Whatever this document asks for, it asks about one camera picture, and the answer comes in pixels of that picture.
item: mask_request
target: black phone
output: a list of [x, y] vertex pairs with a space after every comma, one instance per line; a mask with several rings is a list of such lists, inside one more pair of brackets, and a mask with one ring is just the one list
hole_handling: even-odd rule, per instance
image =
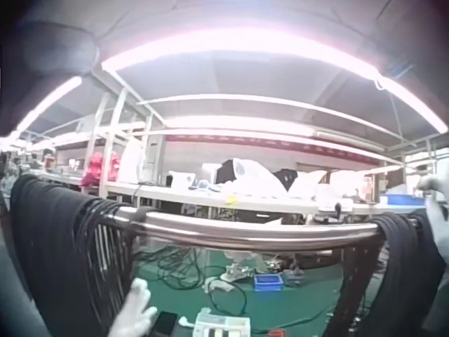
[[176, 327], [177, 314], [163, 311], [157, 317], [149, 337], [171, 337]]

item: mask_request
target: white glove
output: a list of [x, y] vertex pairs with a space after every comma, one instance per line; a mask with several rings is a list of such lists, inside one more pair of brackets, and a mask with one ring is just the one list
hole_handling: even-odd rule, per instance
[[151, 293], [143, 279], [134, 279], [129, 294], [117, 315], [108, 337], [142, 337], [152, 325], [156, 307], [147, 307]]
[[[417, 187], [424, 191], [441, 192], [444, 194], [446, 201], [449, 201], [449, 176], [445, 178], [428, 176], [422, 179]], [[433, 199], [427, 200], [427, 217], [429, 218], [436, 247], [444, 261], [449, 264], [449, 221], [444, 220], [441, 207]]]

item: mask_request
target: green floor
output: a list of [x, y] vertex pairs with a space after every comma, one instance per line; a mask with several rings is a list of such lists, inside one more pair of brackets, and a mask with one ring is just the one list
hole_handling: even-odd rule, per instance
[[[210, 251], [209, 265], [225, 266], [230, 264], [222, 251]], [[152, 305], [159, 311], [175, 312], [179, 316], [186, 316], [189, 322], [195, 322], [196, 315], [201, 308], [211, 308], [209, 296], [203, 289], [191, 291], [176, 291], [167, 287], [162, 281], [156, 279], [157, 267], [144, 265], [140, 268], [138, 276], [146, 279], [152, 292]], [[208, 274], [216, 275], [217, 270], [208, 268]], [[252, 329], [273, 329], [275, 327], [317, 316], [314, 321], [286, 329], [289, 336], [312, 337], [321, 336], [326, 326], [327, 309], [336, 304], [340, 286], [342, 284], [342, 271], [339, 265], [325, 267], [305, 272], [304, 284], [295, 288], [284, 288], [282, 291], [256, 292], [253, 290], [252, 280], [241, 284], [247, 296], [246, 314], [251, 318]], [[239, 312], [244, 302], [240, 291], [234, 289], [230, 292], [217, 290], [214, 292], [215, 302], [220, 308], [230, 312]], [[192, 330], [178, 330], [175, 336], [191, 336]]]

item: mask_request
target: ceiling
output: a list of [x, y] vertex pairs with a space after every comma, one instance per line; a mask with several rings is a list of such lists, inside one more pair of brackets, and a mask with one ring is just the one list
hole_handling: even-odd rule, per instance
[[[31, 12], [28, 20], [51, 20], [85, 28], [99, 37], [101, 58], [198, 28], [273, 27], [320, 41], [376, 66], [383, 74], [406, 60], [411, 69], [397, 79], [449, 122], [449, 43], [444, 18], [420, 0], [82, 0], [58, 1]], [[372, 81], [315, 60], [274, 54], [212, 52], [175, 55], [120, 70], [145, 100], [204, 93], [262, 95], [310, 103], [365, 119], [408, 140], [435, 134], [416, 111]], [[106, 72], [68, 93], [31, 126], [35, 133], [95, 113], [102, 93], [120, 86]], [[130, 98], [128, 112], [148, 113]], [[109, 103], [112, 109], [114, 101]], [[163, 117], [233, 114], [297, 121], [392, 147], [400, 140], [322, 112], [273, 103], [194, 100], [154, 103]], [[110, 118], [106, 113], [104, 122]], [[75, 126], [48, 133], [73, 131]], [[447, 142], [440, 136], [440, 143]], [[413, 147], [404, 146], [402, 150]]]

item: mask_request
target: pink object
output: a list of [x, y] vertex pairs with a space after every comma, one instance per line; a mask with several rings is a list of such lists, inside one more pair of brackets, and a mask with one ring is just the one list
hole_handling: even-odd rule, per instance
[[[87, 168], [87, 172], [84, 173], [81, 179], [81, 186], [98, 186], [100, 184], [101, 166], [103, 162], [103, 155], [100, 152], [92, 154], [91, 160]], [[108, 181], [116, 181], [119, 174], [120, 157], [117, 153], [111, 153], [111, 163], [109, 165], [109, 172], [107, 175]]]

